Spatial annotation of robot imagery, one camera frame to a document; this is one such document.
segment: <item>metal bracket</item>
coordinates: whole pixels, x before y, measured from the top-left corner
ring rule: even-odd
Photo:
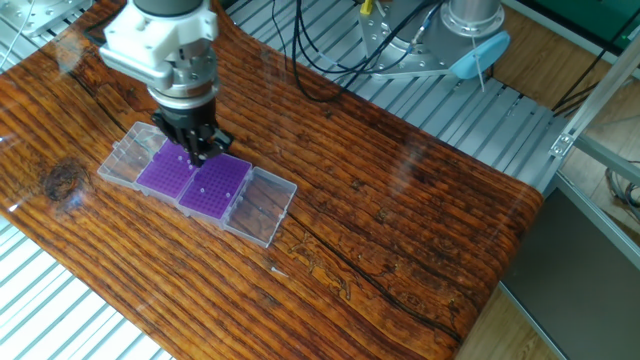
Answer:
[[[576,141],[576,138],[569,134],[560,134],[556,142],[551,146],[551,150],[549,150],[549,155],[554,157],[565,157],[571,150],[573,143]]]
[[[385,5],[385,11],[393,11],[392,6],[398,5]],[[387,35],[389,35],[389,25],[385,22],[384,17],[375,6],[370,15],[360,14],[359,20],[367,55],[371,56]],[[405,54],[405,51],[405,49],[396,46],[392,42],[382,52],[374,69],[384,69],[386,66],[393,64]],[[426,48],[419,45],[414,49],[414,52],[409,54],[400,64],[392,69],[376,73],[373,76],[380,78],[400,78],[447,75],[450,73],[447,66],[441,64]]]
[[[591,95],[582,104],[580,110],[564,128],[558,140],[553,143],[549,154],[554,157],[565,156],[576,139],[595,119],[609,102],[620,86],[640,64],[640,36],[636,37],[622,52],[618,61],[600,81]]]

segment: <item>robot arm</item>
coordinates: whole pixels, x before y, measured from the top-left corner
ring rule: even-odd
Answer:
[[[158,103],[153,122],[200,166],[228,150],[218,128],[216,14],[208,0],[129,0],[105,28],[100,55],[107,66],[142,81]]]

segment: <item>purple pipette tip rack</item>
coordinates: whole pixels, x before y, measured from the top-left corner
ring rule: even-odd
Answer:
[[[180,196],[196,171],[182,147],[166,141],[136,182],[172,198]]]
[[[207,160],[185,191],[180,205],[221,219],[250,169],[250,163],[226,154]]]

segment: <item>blue plastic part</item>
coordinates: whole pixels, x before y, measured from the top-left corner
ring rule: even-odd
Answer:
[[[480,71],[485,71],[489,66],[498,61],[500,56],[502,56],[509,47],[510,42],[511,37],[509,34],[506,31],[502,31],[480,44],[475,51],[472,50],[460,58],[455,64],[451,65],[449,70],[460,79],[466,80],[476,77],[478,76],[478,66],[475,55],[478,55]]]

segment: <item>wood grain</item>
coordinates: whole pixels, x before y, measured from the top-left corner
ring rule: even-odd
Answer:
[[[0,77],[0,211],[178,358],[452,358],[540,194],[353,94],[307,101],[216,5],[232,153],[298,192],[267,250],[184,218],[95,176],[155,109],[81,36],[117,7]]]

